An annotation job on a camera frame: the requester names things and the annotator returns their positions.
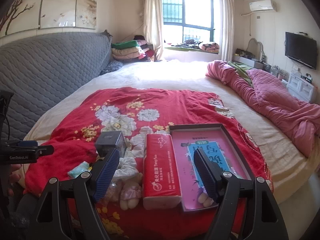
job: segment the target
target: beige curtain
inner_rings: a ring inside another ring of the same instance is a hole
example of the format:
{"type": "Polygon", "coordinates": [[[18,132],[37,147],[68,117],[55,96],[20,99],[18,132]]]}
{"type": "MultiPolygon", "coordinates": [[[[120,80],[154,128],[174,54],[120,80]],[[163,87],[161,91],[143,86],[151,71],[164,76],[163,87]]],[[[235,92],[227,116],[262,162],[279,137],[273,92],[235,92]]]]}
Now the beige curtain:
{"type": "Polygon", "coordinates": [[[162,0],[146,0],[143,20],[144,36],[147,42],[153,44],[157,60],[161,59],[163,53],[162,25],[162,0]]]}
{"type": "Polygon", "coordinates": [[[233,54],[233,38],[235,32],[234,14],[235,14],[235,0],[220,0],[222,5],[222,45],[221,60],[232,60],[233,54]]]}

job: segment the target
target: gray quilted headboard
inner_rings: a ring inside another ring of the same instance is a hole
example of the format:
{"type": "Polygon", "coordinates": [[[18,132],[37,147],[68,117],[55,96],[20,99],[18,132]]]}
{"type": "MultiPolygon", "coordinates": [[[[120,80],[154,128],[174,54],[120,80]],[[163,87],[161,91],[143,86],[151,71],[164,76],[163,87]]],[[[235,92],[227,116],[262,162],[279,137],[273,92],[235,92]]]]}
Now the gray quilted headboard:
{"type": "MultiPolygon", "coordinates": [[[[110,56],[107,32],[44,34],[1,46],[0,90],[14,92],[10,138],[23,139],[41,115],[99,76],[110,56]]],[[[7,131],[4,124],[3,138],[7,131]]]]}

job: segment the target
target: air conditioner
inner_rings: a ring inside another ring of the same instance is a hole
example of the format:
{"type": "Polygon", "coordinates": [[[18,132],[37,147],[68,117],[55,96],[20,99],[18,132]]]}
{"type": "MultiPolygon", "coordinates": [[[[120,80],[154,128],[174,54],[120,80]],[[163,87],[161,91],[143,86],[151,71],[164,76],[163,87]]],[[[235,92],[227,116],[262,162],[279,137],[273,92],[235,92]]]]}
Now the air conditioner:
{"type": "Polygon", "coordinates": [[[250,4],[250,10],[252,12],[256,11],[271,11],[276,12],[277,6],[276,3],[272,0],[263,0],[258,2],[251,2],[250,4]]]}

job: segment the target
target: blue label with chinese characters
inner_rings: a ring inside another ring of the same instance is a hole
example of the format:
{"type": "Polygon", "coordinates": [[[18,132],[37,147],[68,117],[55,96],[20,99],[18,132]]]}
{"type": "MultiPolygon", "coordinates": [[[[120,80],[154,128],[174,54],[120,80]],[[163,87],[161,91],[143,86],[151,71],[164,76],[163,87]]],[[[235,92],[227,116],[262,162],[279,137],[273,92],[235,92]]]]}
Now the blue label with chinese characters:
{"type": "Polygon", "coordinates": [[[189,161],[192,162],[193,169],[195,171],[196,178],[197,178],[196,182],[199,184],[199,187],[203,187],[203,183],[202,183],[200,175],[196,169],[196,166],[193,163],[193,154],[197,148],[202,148],[203,151],[206,153],[207,157],[209,158],[209,160],[219,164],[220,168],[222,168],[223,171],[230,171],[230,167],[228,166],[225,157],[223,156],[222,152],[220,151],[217,142],[208,142],[206,144],[191,143],[191,145],[188,146],[188,150],[189,150],[189,154],[190,154],[188,156],[188,159],[189,159],[189,161]]]}

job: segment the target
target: human hand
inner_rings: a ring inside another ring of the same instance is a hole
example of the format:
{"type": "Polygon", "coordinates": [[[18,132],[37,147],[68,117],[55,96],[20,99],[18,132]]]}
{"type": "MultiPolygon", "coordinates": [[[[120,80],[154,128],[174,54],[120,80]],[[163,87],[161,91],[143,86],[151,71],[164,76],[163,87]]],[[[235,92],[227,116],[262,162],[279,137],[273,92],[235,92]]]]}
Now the human hand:
{"type": "MultiPolygon", "coordinates": [[[[19,174],[12,174],[14,171],[17,171],[20,168],[21,164],[11,164],[9,183],[15,183],[20,180],[21,176],[19,174]]],[[[8,195],[13,196],[13,190],[11,188],[8,188],[8,195]]]]}

